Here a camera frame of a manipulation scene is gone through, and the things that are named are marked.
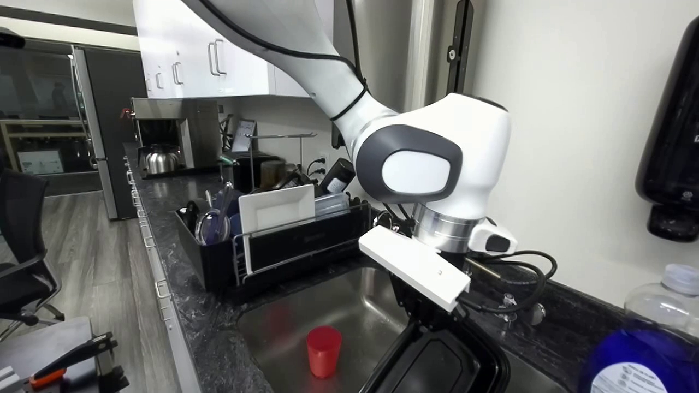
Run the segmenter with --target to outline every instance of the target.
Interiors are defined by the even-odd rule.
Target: floor
[[[127,391],[180,391],[138,221],[109,223],[100,193],[47,197],[43,242],[62,284],[52,304],[67,318],[90,317],[95,334],[113,331]]]

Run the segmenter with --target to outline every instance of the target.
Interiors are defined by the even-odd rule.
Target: bottle cap
[[[685,296],[699,296],[699,269],[690,264],[663,266],[661,284]]]

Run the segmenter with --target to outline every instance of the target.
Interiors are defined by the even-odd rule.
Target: stainless steel sink
[[[358,269],[244,313],[239,329],[277,393],[355,393],[390,350],[408,318],[383,270]],[[316,325],[342,331],[338,374],[307,371],[306,334]]]

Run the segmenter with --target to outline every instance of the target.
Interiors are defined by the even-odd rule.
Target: red cup
[[[318,325],[306,336],[310,374],[327,381],[337,371],[340,359],[342,334],[329,325]]]

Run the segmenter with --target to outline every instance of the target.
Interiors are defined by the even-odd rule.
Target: soap dispenser
[[[699,238],[699,20],[683,32],[635,188],[654,204],[651,234]]]

